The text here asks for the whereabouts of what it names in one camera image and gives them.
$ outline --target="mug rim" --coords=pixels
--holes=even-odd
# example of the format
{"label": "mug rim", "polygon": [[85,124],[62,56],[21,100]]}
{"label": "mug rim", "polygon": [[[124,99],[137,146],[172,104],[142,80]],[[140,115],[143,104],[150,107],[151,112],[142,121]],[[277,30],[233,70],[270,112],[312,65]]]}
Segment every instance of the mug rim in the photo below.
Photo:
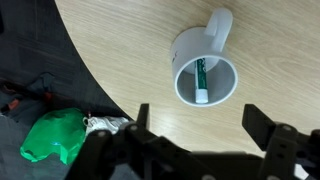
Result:
{"label": "mug rim", "polygon": [[[226,62],[230,67],[231,69],[233,70],[233,74],[234,74],[234,80],[235,80],[235,83],[233,84],[231,90],[228,92],[228,94],[221,98],[220,100],[218,101],[214,101],[214,102],[211,102],[211,103],[205,103],[205,104],[197,104],[197,103],[190,103],[188,101],[186,101],[184,98],[181,97],[179,91],[178,91],[178,79],[180,77],[180,74],[182,73],[182,71],[192,62],[196,61],[197,59],[201,59],[201,58],[205,58],[205,57],[212,57],[212,58],[219,58],[219,60],[223,60],[224,62]],[[213,54],[208,54],[208,55],[201,55],[201,56],[197,56],[189,61],[187,61],[187,63],[185,63],[183,66],[181,66],[181,68],[178,70],[177,72],[177,75],[175,77],[175,80],[174,80],[174,89],[176,91],[176,94],[177,96],[186,104],[190,105],[190,106],[195,106],[195,107],[209,107],[209,106],[213,106],[213,105],[217,105],[217,104],[220,104],[222,103],[223,101],[225,101],[226,99],[228,99],[232,94],[233,92],[235,91],[236,87],[238,85],[238,72],[235,68],[235,66],[233,65],[233,63],[231,63],[231,60],[223,57],[223,56],[220,56],[220,55],[213,55]]]}

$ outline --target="green cloth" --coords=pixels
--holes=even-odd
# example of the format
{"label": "green cloth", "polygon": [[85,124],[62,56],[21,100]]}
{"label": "green cloth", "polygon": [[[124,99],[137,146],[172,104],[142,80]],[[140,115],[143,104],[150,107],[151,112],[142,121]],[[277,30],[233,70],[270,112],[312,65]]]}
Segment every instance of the green cloth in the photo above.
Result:
{"label": "green cloth", "polygon": [[85,138],[84,115],[79,109],[68,108],[49,112],[33,125],[23,142],[20,153],[37,162],[52,153],[60,154],[64,164],[72,163]]}

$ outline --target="green marker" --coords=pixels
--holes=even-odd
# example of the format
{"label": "green marker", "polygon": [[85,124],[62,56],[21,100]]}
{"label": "green marker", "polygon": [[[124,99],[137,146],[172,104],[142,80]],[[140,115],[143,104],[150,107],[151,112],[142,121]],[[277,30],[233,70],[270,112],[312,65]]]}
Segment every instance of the green marker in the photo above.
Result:
{"label": "green marker", "polygon": [[205,58],[195,61],[195,84],[196,103],[204,104],[208,102],[207,74]]}

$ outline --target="wooden table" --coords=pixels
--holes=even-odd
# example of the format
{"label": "wooden table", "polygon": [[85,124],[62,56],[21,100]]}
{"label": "wooden table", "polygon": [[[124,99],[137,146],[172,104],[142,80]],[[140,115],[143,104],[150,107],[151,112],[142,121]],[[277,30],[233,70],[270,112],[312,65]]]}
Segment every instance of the wooden table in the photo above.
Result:
{"label": "wooden table", "polygon": [[[85,64],[131,117],[151,105],[150,130],[188,150],[260,153],[241,127],[253,103],[300,131],[320,127],[320,4],[301,0],[56,0]],[[226,50],[235,93],[210,108],[178,99],[169,50],[182,31],[226,7],[234,24]]]}

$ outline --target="mug handle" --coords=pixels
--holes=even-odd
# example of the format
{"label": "mug handle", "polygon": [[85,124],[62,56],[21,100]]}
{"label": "mug handle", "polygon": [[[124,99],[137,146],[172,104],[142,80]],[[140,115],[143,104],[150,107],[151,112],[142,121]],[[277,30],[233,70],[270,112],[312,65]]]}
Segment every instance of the mug handle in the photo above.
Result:
{"label": "mug handle", "polygon": [[226,8],[214,10],[205,30],[206,35],[214,36],[211,44],[213,51],[222,52],[232,26],[232,21],[233,16],[230,10]]}

